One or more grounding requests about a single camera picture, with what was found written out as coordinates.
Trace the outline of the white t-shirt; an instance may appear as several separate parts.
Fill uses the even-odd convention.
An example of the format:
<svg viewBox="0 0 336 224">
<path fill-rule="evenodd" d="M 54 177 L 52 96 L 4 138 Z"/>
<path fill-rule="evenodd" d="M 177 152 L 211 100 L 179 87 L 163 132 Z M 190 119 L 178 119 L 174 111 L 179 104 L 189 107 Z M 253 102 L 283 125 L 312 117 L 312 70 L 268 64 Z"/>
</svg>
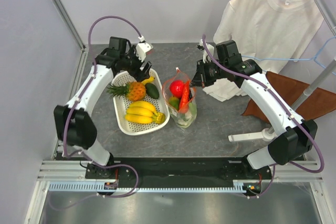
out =
<svg viewBox="0 0 336 224">
<path fill-rule="evenodd" d="M 213 41 L 232 39 L 242 55 L 279 73 L 301 57 L 323 21 L 314 0 L 230 0 Z"/>
</svg>

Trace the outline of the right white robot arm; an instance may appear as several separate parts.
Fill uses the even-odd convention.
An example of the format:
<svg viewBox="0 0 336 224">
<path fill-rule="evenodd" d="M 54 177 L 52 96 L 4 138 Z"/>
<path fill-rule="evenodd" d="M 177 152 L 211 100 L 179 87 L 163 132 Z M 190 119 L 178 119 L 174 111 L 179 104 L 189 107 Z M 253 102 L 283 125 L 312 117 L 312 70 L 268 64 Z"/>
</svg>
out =
<svg viewBox="0 0 336 224">
<path fill-rule="evenodd" d="M 212 47 L 202 38 L 197 47 L 204 52 L 203 59 L 197 61 L 190 86 L 204 88 L 219 79 L 233 82 L 258 105 L 274 129 L 276 137 L 248 154 L 241 164 L 245 178 L 254 178 L 265 166 L 292 163 L 312 149 L 317 124 L 295 112 L 271 86 L 261 67 L 252 59 L 242 59 L 233 40 Z"/>
</svg>

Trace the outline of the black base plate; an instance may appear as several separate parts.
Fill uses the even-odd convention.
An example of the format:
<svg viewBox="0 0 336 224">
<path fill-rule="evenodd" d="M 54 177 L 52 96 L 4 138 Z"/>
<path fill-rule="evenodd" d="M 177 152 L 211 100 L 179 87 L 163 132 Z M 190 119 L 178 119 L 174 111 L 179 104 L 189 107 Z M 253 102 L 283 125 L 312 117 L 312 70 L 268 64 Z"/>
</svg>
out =
<svg viewBox="0 0 336 224">
<path fill-rule="evenodd" d="M 270 168 L 251 170 L 239 157 L 122 157 L 120 168 L 87 166 L 86 179 L 114 179 L 122 187 L 230 187 L 234 180 L 271 179 Z"/>
</svg>

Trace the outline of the blue clothes hanger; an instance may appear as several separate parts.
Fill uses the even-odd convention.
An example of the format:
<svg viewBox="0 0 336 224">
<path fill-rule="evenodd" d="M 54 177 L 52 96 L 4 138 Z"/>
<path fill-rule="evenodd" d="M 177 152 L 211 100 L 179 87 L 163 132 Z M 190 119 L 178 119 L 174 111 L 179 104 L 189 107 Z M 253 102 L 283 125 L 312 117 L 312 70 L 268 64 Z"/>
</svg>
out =
<svg viewBox="0 0 336 224">
<path fill-rule="evenodd" d="M 256 61 L 286 61 L 286 62 L 288 62 L 288 61 L 289 62 L 313 61 L 314 63 L 316 63 L 321 68 L 326 69 L 327 67 L 319 62 L 318 57 L 323 52 L 323 50 L 326 47 L 326 45 L 328 44 L 328 42 L 330 42 L 331 40 L 334 40 L 334 39 L 335 39 L 335 36 L 327 39 L 325 41 L 325 43 L 322 45 L 322 47 L 317 51 L 317 53 L 312 58 L 303 58 L 303 59 L 301 59 L 301 58 L 300 59 L 265 58 L 265 59 L 259 59 L 257 57 L 245 56 L 245 55 L 243 55 L 243 58 L 252 59 L 252 60 L 256 60 Z"/>
</svg>

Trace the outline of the aluminium frame post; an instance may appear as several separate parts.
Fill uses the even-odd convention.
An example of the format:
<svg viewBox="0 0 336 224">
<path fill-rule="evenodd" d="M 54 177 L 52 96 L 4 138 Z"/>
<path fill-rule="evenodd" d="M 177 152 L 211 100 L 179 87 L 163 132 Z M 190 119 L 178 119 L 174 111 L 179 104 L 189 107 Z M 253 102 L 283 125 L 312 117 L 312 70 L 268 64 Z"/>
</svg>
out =
<svg viewBox="0 0 336 224">
<path fill-rule="evenodd" d="M 61 0 L 52 0 L 53 4 L 55 5 L 58 13 L 60 14 L 61 18 L 63 19 L 64 23 L 66 24 L 68 30 L 72 34 L 74 40 L 76 41 L 77 45 L 80 47 L 81 50 L 86 48 L 85 43 L 81 39 L 78 31 L 76 30 L 68 12 L 66 11 L 65 6 L 63 5 Z"/>
</svg>

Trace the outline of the green toy avocado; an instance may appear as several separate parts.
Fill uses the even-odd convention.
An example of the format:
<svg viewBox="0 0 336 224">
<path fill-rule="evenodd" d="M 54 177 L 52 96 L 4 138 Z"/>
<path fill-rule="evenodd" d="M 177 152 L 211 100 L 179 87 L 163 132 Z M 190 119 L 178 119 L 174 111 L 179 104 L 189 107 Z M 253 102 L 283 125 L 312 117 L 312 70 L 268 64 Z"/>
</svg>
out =
<svg viewBox="0 0 336 224">
<path fill-rule="evenodd" d="M 147 83 L 145 85 L 147 95 L 152 99 L 159 99 L 160 94 L 157 87 L 152 83 Z"/>
</svg>

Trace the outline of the toy cabbage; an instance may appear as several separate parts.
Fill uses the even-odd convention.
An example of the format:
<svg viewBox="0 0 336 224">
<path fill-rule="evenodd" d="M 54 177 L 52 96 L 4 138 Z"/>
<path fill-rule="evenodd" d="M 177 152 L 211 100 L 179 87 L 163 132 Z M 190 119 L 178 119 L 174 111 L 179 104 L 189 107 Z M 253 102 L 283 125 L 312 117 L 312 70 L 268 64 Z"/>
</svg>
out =
<svg viewBox="0 0 336 224">
<path fill-rule="evenodd" d="M 190 102 L 187 106 L 186 113 L 178 113 L 176 124 L 179 127 L 187 128 L 189 127 L 197 117 L 197 106 L 195 103 Z"/>
</svg>

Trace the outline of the clear zip top bag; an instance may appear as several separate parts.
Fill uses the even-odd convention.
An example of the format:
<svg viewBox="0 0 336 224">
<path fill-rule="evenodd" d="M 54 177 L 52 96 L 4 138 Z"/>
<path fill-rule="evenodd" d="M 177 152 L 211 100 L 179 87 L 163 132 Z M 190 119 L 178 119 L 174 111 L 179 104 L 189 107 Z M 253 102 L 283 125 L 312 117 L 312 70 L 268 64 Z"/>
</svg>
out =
<svg viewBox="0 0 336 224">
<path fill-rule="evenodd" d="M 176 67 L 176 73 L 162 85 L 162 94 L 170 116 L 177 126 L 189 127 L 196 119 L 196 89 L 189 76 Z"/>
</svg>

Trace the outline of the white clothes rack stand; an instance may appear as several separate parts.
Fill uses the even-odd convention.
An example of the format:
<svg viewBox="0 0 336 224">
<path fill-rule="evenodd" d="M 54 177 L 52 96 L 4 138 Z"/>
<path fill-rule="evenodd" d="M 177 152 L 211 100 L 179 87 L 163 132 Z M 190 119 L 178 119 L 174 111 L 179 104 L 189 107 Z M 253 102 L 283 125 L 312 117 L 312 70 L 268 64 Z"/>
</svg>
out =
<svg viewBox="0 0 336 224">
<path fill-rule="evenodd" d="M 295 127 L 294 119 L 301 121 L 302 116 L 295 110 L 314 92 L 314 90 L 335 70 L 335 59 L 324 69 L 315 81 L 309 85 L 302 95 L 295 101 L 293 106 L 284 102 L 280 95 L 270 85 L 264 74 L 256 73 L 253 79 L 246 79 L 241 89 L 246 92 L 252 100 L 263 111 L 264 115 L 272 125 L 271 129 L 264 129 L 261 132 L 230 135 L 230 142 L 253 141 L 262 139 L 266 142 L 272 141 L 276 136 L 286 131 L 287 127 Z"/>
</svg>

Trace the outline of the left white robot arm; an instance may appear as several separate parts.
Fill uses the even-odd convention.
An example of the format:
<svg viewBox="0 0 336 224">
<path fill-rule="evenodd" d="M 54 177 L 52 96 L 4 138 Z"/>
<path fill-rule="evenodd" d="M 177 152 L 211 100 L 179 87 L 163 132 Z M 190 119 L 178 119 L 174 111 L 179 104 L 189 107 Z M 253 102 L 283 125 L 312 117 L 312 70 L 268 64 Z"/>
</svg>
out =
<svg viewBox="0 0 336 224">
<path fill-rule="evenodd" d="M 97 173 L 103 178 L 114 175 L 113 155 L 97 139 L 92 111 L 106 86 L 119 72 L 126 71 L 136 81 L 149 78 L 152 64 L 145 62 L 145 58 L 152 49 L 144 37 L 136 45 L 131 45 L 128 39 L 110 38 L 109 46 L 94 58 L 90 73 L 77 93 L 66 105 L 54 109 L 57 136 L 63 143 L 64 157 L 72 156 L 67 151 L 67 147 L 72 146 L 76 153 L 97 166 Z"/>
</svg>

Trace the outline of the toy pineapple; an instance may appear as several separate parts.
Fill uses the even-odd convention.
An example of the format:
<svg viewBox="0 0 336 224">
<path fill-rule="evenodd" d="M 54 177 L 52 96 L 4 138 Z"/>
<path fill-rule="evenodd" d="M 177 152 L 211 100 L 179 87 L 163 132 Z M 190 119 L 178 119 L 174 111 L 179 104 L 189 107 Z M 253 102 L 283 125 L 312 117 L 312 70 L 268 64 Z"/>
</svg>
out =
<svg viewBox="0 0 336 224">
<path fill-rule="evenodd" d="M 110 84 L 107 87 L 107 93 L 114 97 L 125 97 L 128 100 L 135 102 L 143 100 L 146 95 L 145 85 L 141 82 L 128 82 L 121 86 Z"/>
</svg>

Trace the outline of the yellow toy bananas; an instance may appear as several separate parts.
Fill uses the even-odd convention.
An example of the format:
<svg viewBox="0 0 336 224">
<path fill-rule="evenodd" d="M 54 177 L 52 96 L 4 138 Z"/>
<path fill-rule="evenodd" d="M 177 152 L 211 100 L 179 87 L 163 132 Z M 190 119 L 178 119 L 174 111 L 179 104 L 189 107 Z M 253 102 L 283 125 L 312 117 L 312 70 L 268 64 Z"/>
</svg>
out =
<svg viewBox="0 0 336 224">
<path fill-rule="evenodd" d="M 146 101 L 131 103 L 124 118 L 129 122 L 138 124 L 162 124 L 166 119 L 164 113 L 158 112 L 152 103 Z"/>
</svg>

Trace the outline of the brown cloth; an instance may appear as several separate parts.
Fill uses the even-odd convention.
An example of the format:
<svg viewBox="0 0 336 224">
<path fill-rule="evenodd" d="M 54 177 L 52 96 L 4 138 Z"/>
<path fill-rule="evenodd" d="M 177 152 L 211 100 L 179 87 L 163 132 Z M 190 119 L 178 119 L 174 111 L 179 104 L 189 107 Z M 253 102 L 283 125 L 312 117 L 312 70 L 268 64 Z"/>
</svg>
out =
<svg viewBox="0 0 336 224">
<path fill-rule="evenodd" d="M 301 96 L 303 91 L 309 86 L 307 83 L 273 72 L 267 72 L 266 77 L 272 87 L 278 92 L 278 94 L 288 105 L 293 105 L 293 103 Z M 300 114 L 305 120 L 315 120 L 321 116 L 335 111 L 335 109 L 335 93 L 317 88 L 305 100 L 305 102 L 296 109 L 296 112 Z M 247 108 L 242 115 L 251 115 L 266 123 L 269 123 L 269 120 L 253 100 L 248 102 Z"/>
</svg>

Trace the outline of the white plastic fruit basket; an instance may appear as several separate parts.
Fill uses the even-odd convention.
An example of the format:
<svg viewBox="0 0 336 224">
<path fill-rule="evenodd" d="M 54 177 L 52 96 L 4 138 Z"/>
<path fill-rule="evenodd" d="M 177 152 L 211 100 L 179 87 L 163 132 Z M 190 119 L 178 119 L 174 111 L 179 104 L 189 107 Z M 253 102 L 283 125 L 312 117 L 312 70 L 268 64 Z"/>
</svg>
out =
<svg viewBox="0 0 336 224">
<path fill-rule="evenodd" d="M 138 124 L 129 122 L 124 118 L 124 115 L 126 114 L 126 110 L 131 104 L 131 101 L 128 100 L 125 97 L 113 97 L 113 103 L 114 103 L 114 110 L 117 117 L 117 122 L 120 130 L 126 134 L 131 136 L 137 136 L 137 135 L 143 135 L 148 134 L 157 130 L 160 130 L 163 128 L 170 119 L 170 113 L 168 110 L 168 106 L 165 103 L 165 100 L 163 98 L 162 94 L 162 85 L 159 78 L 158 73 L 154 69 L 150 69 L 149 72 L 150 76 L 154 77 L 153 84 L 157 87 L 159 91 L 159 98 L 153 99 L 149 97 L 148 95 L 145 96 L 144 101 L 150 102 L 153 104 L 158 112 L 162 112 L 165 114 L 165 121 L 162 124 Z"/>
</svg>

